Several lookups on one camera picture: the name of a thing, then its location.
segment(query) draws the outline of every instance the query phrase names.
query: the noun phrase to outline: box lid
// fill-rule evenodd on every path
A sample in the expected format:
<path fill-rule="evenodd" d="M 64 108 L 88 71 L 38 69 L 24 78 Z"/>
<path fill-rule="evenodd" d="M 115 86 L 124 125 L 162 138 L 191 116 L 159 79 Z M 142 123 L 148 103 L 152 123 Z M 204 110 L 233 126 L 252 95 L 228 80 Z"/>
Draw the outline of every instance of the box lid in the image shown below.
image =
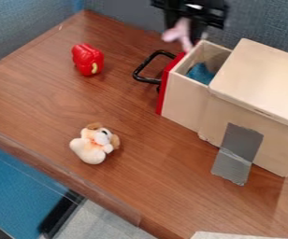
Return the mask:
<path fill-rule="evenodd" d="M 212 93 L 288 125 L 288 53 L 241 39 L 211 81 Z"/>

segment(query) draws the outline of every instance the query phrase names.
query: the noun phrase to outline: plush dog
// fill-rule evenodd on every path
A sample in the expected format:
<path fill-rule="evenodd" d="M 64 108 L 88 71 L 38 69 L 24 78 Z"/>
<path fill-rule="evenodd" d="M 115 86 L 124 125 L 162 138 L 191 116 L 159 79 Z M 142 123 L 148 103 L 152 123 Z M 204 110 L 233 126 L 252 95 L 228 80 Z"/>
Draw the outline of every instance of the plush dog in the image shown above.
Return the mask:
<path fill-rule="evenodd" d="M 69 143 L 69 147 L 79 158 L 90 164 L 101 163 L 107 154 L 119 146 L 119 136 L 103 128 L 101 123 L 89 124 L 81 130 L 80 138 Z"/>

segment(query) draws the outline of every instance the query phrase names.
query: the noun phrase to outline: blue wall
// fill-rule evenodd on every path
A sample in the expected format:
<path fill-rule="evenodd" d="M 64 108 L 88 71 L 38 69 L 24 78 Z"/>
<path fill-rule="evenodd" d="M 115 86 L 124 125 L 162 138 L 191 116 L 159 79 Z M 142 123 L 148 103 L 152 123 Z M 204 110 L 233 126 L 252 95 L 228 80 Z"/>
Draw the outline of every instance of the blue wall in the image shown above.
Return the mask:
<path fill-rule="evenodd" d="M 36 239 L 38 226 L 67 188 L 0 150 L 0 228 L 17 239 Z"/>
<path fill-rule="evenodd" d="M 0 0 L 0 59 L 83 9 L 83 0 Z"/>

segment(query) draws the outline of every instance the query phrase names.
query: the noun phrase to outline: cardboard box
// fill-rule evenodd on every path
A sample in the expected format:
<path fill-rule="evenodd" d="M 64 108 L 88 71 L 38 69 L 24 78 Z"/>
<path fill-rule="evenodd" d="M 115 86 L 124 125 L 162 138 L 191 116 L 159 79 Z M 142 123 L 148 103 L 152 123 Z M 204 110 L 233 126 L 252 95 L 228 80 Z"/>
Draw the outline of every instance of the cardboard box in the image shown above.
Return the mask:
<path fill-rule="evenodd" d="M 200 61 L 219 69 L 208 87 L 184 76 Z M 254 130 L 264 139 L 253 163 L 288 176 L 288 53 L 242 39 L 230 54 L 202 41 L 169 75 L 163 116 L 217 147 L 228 123 Z"/>
<path fill-rule="evenodd" d="M 230 49 L 201 40 L 169 72 L 162 116 L 198 132 L 209 98 L 209 89 L 185 75 L 197 63 L 206 63 L 209 71 L 216 73 L 230 53 Z"/>

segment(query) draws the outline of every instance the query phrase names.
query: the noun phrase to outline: blue cloth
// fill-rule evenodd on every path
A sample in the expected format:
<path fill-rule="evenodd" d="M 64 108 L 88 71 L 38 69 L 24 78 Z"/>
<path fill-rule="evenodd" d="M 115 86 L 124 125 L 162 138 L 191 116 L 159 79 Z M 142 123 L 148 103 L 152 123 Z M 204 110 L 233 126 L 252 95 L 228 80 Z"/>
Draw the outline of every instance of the blue cloth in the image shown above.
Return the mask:
<path fill-rule="evenodd" d="M 0 228 L 17 239 L 36 239 L 38 225 L 67 188 L 0 150 Z"/>
<path fill-rule="evenodd" d="M 211 73 L 204 63 L 197 63 L 187 74 L 186 77 L 197 80 L 205 85 L 209 85 L 215 77 L 214 73 Z"/>

